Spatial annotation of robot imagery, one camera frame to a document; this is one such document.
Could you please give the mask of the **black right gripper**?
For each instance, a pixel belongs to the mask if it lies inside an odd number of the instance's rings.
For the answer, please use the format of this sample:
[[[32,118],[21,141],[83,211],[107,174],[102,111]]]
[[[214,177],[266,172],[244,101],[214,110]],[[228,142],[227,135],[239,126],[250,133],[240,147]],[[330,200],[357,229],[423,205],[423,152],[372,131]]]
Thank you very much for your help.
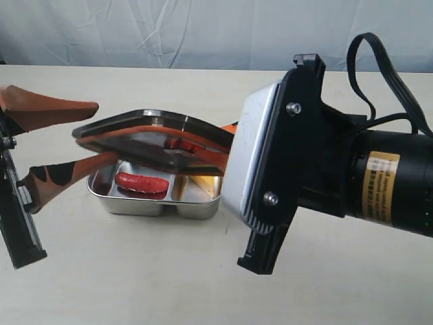
[[[367,118],[325,104],[325,62],[298,54],[271,104],[265,138],[253,173],[246,225],[251,233],[238,265],[272,274],[296,210],[300,207],[343,217],[352,131]],[[235,134],[238,122],[221,129]]]

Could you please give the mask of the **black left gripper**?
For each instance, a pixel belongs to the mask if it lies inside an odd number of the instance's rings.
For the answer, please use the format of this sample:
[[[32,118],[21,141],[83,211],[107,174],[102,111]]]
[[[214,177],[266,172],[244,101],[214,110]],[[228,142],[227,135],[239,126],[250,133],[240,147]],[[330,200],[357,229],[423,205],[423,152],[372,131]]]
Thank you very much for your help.
[[[22,185],[11,155],[16,147],[14,135],[83,121],[98,109],[96,102],[49,97],[15,85],[1,88],[1,234],[15,269],[47,256],[30,213],[38,213],[82,178],[116,163],[117,154],[104,152],[67,163],[31,167]]]

